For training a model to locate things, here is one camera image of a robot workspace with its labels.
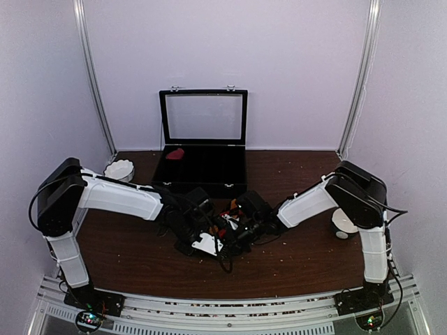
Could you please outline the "maroon purple striped sock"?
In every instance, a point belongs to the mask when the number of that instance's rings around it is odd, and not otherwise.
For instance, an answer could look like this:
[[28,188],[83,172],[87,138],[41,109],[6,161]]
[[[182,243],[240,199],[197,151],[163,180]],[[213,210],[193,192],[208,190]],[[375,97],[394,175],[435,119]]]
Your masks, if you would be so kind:
[[168,154],[166,154],[166,160],[169,161],[180,161],[184,158],[184,150],[182,148],[178,148]]

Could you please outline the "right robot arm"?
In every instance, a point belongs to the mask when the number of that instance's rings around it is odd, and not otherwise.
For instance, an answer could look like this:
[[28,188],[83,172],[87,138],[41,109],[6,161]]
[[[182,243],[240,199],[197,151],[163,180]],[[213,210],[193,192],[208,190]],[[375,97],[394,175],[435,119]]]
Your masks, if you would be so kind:
[[389,226],[393,219],[388,212],[400,217],[406,211],[388,205],[386,185],[378,177],[342,161],[319,182],[287,197],[276,207],[271,207],[255,191],[247,191],[235,203],[246,221],[226,235],[232,254],[249,249],[264,234],[280,235],[333,209],[332,224],[338,231],[348,234],[353,228],[360,235],[365,268],[358,302],[362,307],[372,308],[384,298],[392,248]]

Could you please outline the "black red orange argyle sock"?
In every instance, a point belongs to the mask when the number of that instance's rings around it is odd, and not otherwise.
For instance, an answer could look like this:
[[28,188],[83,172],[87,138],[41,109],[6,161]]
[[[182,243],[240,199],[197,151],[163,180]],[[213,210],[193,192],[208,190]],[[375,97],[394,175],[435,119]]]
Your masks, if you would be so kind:
[[220,213],[212,217],[212,229],[220,236],[224,236],[228,230],[237,230],[242,226],[244,214],[236,199],[232,199]]

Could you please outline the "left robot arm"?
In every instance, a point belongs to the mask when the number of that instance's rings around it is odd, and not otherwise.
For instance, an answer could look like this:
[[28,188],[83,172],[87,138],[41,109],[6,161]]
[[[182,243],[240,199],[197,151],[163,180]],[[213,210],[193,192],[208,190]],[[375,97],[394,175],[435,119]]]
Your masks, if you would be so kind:
[[31,226],[39,231],[55,256],[74,300],[86,310],[101,302],[73,231],[80,209],[107,211],[161,221],[185,251],[200,251],[223,260],[224,244],[201,199],[160,186],[132,184],[84,169],[70,157],[38,187],[28,207]]

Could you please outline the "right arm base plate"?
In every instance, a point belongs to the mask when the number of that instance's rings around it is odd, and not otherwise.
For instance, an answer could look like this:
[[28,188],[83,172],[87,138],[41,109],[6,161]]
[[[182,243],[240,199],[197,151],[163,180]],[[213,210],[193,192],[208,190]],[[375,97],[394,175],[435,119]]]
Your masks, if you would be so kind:
[[380,297],[376,292],[368,292],[361,288],[358,290],[343,290],[334,296],[334,301],[338,315],[348,315],[378,309],[384,304],[394,302],[394,297],[389,292]]

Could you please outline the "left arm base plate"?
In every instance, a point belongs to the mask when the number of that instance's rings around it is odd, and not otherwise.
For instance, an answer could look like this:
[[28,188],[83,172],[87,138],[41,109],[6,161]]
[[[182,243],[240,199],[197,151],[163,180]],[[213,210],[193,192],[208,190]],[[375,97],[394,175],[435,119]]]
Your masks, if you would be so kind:
[[124,295],[94,290],[90,294],[66,293],[64,303],[101,315],[119,317],[124,306]]

